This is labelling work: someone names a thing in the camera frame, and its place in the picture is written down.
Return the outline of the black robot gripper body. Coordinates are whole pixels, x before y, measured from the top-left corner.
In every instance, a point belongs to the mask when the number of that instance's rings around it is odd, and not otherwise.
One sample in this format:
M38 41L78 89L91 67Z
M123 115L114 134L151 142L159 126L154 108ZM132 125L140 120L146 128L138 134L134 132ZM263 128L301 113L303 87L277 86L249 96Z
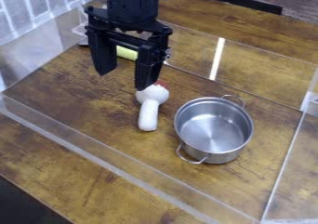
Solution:
M158 21L160 0L107 0L107 7L88 6L86 26L88 45L92 50L126 46L138 49L150 44L168 49L171 28Z

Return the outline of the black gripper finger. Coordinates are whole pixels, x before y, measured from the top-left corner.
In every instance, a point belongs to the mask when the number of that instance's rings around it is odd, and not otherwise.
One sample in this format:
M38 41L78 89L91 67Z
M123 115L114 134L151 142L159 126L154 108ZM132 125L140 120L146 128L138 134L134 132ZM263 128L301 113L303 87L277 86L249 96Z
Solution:
M92 27L87 28L87 37L95 69L103 76L116 67L116 45L111 42L108 34Z
M159 48L143 44L136 49L135 88L144 90L159 79L163 62L170 57L170 47Z

